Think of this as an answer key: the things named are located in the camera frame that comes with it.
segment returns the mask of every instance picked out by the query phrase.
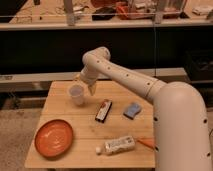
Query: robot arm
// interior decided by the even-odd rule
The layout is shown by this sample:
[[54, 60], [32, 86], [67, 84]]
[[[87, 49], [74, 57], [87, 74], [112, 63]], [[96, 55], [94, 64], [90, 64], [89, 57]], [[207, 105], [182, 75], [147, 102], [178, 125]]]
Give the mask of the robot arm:
[[81, 71], [80, 79], [91, 86], [96, 82], [99, 73], [102, 73], [150, 103], [159, 89], [166, 84], [156, 78], [115, 65], [109, 62], [109, 59], [110, 52], [105, 47], [87, 52], [83, 56], [85, 67]]
[[85, 53], [80, 79], [91, 86], [102, 73], [153, 104], [156, 171], [212, 171], [206, 108], [198, 91], [136, 73], [109, 58], [104, 47]]

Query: table top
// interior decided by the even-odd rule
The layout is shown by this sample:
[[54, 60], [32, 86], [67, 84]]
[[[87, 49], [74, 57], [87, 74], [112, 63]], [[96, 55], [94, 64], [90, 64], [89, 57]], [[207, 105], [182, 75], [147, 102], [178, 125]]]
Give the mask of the table top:
[[[53, 82], [46, 99], [37, 130], [53, 119], [63, 119], [71, 124], [74, 141], [71, 148], [57, 160], [42, 157], [32, 140], [26, 161], [27, 168], [154, 168], [154, 150], [136, 141], [132, 151], [112, 156], [96, 155], [95, 148], [106, 140], [132, 135], [137, 138], [153, 137], [153, 108], [148, 102], [113, 81], [98, 81], [94, 96], [90, 96], [85, 84], [85, 104], [75, 106], [68, 95], [68, 88], [76, 81]], [[95, 116], [104, 99], [112, 100], [112, 107], [104, 123]], [[142, 106], [134, 120], [123, 115], [132, 102]]]

